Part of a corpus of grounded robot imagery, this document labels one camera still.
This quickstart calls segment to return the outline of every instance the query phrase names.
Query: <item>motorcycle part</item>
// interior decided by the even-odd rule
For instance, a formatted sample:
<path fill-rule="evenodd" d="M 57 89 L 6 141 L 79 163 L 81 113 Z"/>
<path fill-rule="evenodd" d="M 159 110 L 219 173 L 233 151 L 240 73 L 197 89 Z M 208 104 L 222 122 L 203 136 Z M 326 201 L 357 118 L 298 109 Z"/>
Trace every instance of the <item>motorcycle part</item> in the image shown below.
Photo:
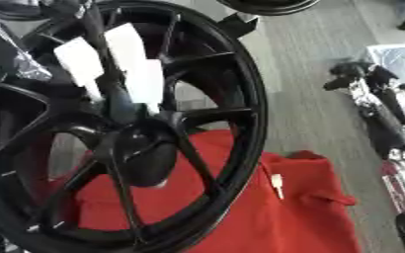
<path fill-rule="evenodd" d="M 234 10 L 262 16 L 281 16 L 304 11 L 320 0 L 218 0 Z"/>
<path fill-rule="evenodd" d="M 216 227 L 253 173 L 267 127 L 262 80 L 243 45 L 196 11 L 154 1 L 112 1 L 101 3 L 100 12 L 106 29 L 133 23 L 148 58 L 161 60 L 166 80 L 162 110 L 151 117 L 142 105 L 129 105 L 131 123 L 122 125 L 109 115 L 126 111 L 94 108 L 72 84 L 54 87 L 0 70 L 0 232 L 31 252 L 178 252 Z M 49 64 L 55 63 L 51 52 L 60 42 L 84 32 L 74 19 L 52 20 L 24 41 L 36 60 Z M 179 81 L 203 91 L 217 107 L 177 111 Z M 218 121 L 229 122 L 234 145 L 214 178 L 188 132 Z M 92 153 L 53 192 L 42 168 L 59 132 L 77 136 Z M 176 214 L 144 224 L 130 185 L 163 182 L 177 150 L 196 169 L 205 191 Z M 100 174 L 113 178 L 130 229 L 97 231 L 65 219 L 64 201 Z"/>
<path fill-rule="evenodd" d="M 36 62 L 10 30 L 0 23 L 0 67 L 22 78 L 48 81 L 51 73 Z"/>

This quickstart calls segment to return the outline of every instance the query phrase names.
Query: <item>floor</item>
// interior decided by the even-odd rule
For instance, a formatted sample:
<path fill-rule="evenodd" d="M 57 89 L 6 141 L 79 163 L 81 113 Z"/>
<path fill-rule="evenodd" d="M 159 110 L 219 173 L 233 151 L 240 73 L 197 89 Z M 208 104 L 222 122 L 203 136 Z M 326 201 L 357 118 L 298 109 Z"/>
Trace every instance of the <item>floor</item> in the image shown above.
<path fill-rule="evenodd" d="M 229 10 L 214 0 L 170 0 L 220 20 Z M 381 184 L 379 159 L 364 135 L 357 111 L 344 95 L 325 92 L 328 68 L 359 55 L 365 46 L 405 42 L 395 26 L 405 18 L 401 0 L 322 0 L 286 17 L 263 18 L 258 31 L 242 39 L 257 60 L 270 103 L 267 150 L 310 149 L 335 164 L 346 193 L 359 204 L 349 212 L 363 252 L 404 252 L 393 226 L 392 206 Z M 33 24 L 12 24 L 23 34 Z"/>

